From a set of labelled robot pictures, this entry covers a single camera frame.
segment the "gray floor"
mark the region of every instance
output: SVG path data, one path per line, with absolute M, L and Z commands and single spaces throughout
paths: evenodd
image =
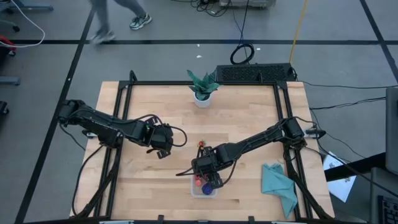
M 46 31 L 47 40 L 78 40 L 90 11 L 87 1 L 48 1 L 52 12 L 28 12 Z M 154 20 L 142 30 L 131 31 L 129 11 L 109 2 L 110 23 L 118 40 L 203 40 L 238 39 L 239 31 L 232 12 L 212 18 L 196 12 L 189 4 L 168 0 L 140 1 Z M 395 0 L 367 1 L 386 40 L 397 40 L 398 29 Z M 303 0 L 278 0 L 266 10 L 250 9 L 245 27 L 245 39 L 291 40 L 300 16 Z M 235 9 L 242 23 L 244 9 Z M 2 35 L 10 39 L 39 39 L 40 32 L 24 18 L 0 14 L 1 19 L 18 23 L 20 33 L 0 26 Z M 89 35 L 97 28 L 96 19 Z M 359 1 L 309 0 L 302 24 L 300 40 L 377 40 Z M 95 106 L 101 82 L 128 78 L 134 70 L 140 80 L 188 80 L 186 69 L 197 74 L 211 72 L 217 65 L 229 64 L 236 45 L 229 44 L 146 44 L 146 45 L 85 45 L 78 62 L 68 98 L 82 99 Z M 252 63 L 281 63 L 289 60 L 290 45 L 254 45 Z M 0 157 L 0 223 L 15 220 L 21 200 L 35 166 L 50 120 L 58 102 L 65 77 L 77 45 L 44 44 L 19 49 L 0 70 L 1 75 L 22 78 L 20 86 L 1 86 L 0 100 L 9 103 L 10 114 L 1 133 Z M 398 46 L 390 45 L 398 60 Z M 317 84 L 353 86 L 395 85 L 396 79 L 379 45 L 298 45 L 293 66 L 298 79 Z M 384 90 L 352 90 L 306 86 L 311 107 L 354 102 L 384 96 Z M 316 111 L 321 127 L 332 136 L 347 142 L 356 152 L 367 157 L 384 151 L 385 102 L 361 104 L 347 108 Z M 79 128 L 69 128 L 85 144 Z M 350 161 L 360 159 L 341 143 L 324 137 L 322 146 Z M 58 128 L 39 183 L 30 203 L 25 221 L 67 218 L 76 176 L 83 152 Z M 354 188 L 350 198 L 366 203 L 368 193 L 361 186 Z M 356 211 L 341 211 L 341 202 L 333 199 L 338 216 Z

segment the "wooden table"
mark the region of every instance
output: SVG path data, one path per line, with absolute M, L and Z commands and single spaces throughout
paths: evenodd
M 288 83 L 294 116 L 311 120 L 303 83 Z M 118 82 L 103 82 L 96 109 L 112 114 Z M 282 106 L 283 93 L 280 91 Z M 209 108 L 197 108 L 187 86 L 133 86 L 128 119 L 156 114 L 163 122 L 182 128 L 188 135 L 185 147 L 173 147 L 172 155 L 159 160 L 148 148 L 124 141 L 114 198 L 112 219 L 156 220 L 285 220 L 280 198 L 261 193 L 263 164 L 284 166 L 282 144 L 271 143 L 240 158 L 230 182 L 218 190 L 216 198 L 193 198 L 190 176 L 175 174 L 190 167 L 197 144 L 204 139 L 209 146 L 238 142 L 278 122 L 275 96 L 271 86 L 222 86 L 215 92 Z M 311 124 L 299 121 L 303 129 Z M 174 132 L 174 143 L 183 142 L 183 134 Z M 315 140 L 308 146 L 318 150 Z M 88 141 L 85 159 L 98 148 L 98 140 Z M 105 150 L 95 155 L 82 172 L 76 209 L 81 211 L 98 188 Z M 325 211 L 334 217 L 320 156 L 302 149 L 302 161 L 309 191 Z M 227 178 L 230 169 L 220 172 Z M 297 188 L 300 213 L 305 217 L 302 194 Z M 101 214 L 104 214 L 105 193 Z

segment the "white pot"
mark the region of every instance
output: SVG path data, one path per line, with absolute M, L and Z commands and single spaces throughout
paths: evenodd
M 211 103 L 211 96 L 213 94 L 211 93 L 209 98 L 207 100 L 198 100 L 197 96 L 195 96 L 195 93 L 193 93 L 193 99 L 195 100 L 195 104 L 199 107 L 199 108 L 206 108 L 210 105 Z

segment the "teal cloth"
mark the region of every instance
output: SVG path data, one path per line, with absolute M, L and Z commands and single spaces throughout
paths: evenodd
M 297 196 L 294 194 L 294 181 L 284 175 L 280 164 L 262 166 L 261 192 L 280 196 L 285 218 L 289 218 L 297 204 Z

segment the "white cable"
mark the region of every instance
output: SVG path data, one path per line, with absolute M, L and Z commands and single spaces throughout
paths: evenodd
M 31 23 L 32 23 L 33 25 L 35 25 L 40 31 L 42 31 L 42 33 L 43 33 L 43 38 L 42 38 L 42 40 L 39 41 L 39 43 L 37 43 L 37 44 L 30 44 L 30 45 L 23 45 L 23 46 L 9 45 L 9 44 L 3 43 L 3 42 L 1 42 L 1 41 L 0 41 L 0 44 L 3 44 L 3 45 L 5 45 L 5 46 L 7 46 L 7 47 L 15 47 L 15 48 L 34 47 L 34 46 L 40 45 L 40 44 L 43 42 L 44 38 L 45 38 L 45 32 L 44 32 L 44 30 L 42 30 L 42 28 L 40 28 L 38 25 L 36 25 L 36 23 L 32 22 L 32 21 L 22 12 L 22 10 L 21 10 L 21 9 L 19 8 L 19 6 L 14 2 L 14 0 L 11 0 L 11 2 L 15 5 L 15 7 L 17 7 L 17 9 L 19 10 L 19 12 L 20 12 L 29 22 L 31 22 Z

